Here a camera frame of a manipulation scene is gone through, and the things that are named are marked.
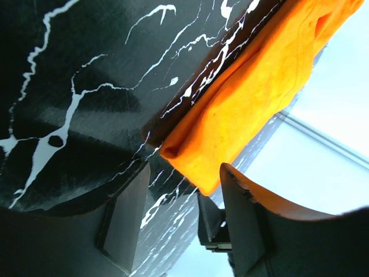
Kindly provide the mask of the orange t shirt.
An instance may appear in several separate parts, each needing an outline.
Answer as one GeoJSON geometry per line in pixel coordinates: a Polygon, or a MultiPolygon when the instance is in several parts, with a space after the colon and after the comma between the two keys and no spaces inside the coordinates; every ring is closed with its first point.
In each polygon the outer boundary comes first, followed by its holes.
{"type": "Polygon", "coordinates": [[[160,155],[205,196],[308,81],[314,58],[362,1],[286,1],[164,141],[160,155]]]}

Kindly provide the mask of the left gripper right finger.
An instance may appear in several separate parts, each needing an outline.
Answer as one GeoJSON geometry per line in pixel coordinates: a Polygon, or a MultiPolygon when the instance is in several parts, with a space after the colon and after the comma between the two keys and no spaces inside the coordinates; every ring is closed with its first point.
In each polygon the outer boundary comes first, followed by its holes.
{"type": "Polygon", "coordinates": [[[220,166],[237,276],[367,276],[368,208],[331,215],[220,166]]]}

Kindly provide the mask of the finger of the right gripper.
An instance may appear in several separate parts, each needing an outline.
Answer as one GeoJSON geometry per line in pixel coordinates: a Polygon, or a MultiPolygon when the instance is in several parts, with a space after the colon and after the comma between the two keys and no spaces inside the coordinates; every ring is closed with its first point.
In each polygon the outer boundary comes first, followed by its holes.
{"type": "Polygon", "coordinates": [[[225,209],[220,209],[210,197],[197,194],[199,206],[198,238],[209,251],[232,251],[225,209]]]}

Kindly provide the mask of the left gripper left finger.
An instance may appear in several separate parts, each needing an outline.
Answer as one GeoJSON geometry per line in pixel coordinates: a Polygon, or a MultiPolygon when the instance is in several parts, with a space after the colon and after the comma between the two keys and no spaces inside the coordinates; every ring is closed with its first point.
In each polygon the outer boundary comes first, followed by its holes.
{"type": "Polygon", "coordinates": [[[129,276],[148,162],[47,211],[1,209],[2,276],[129,276]]]}

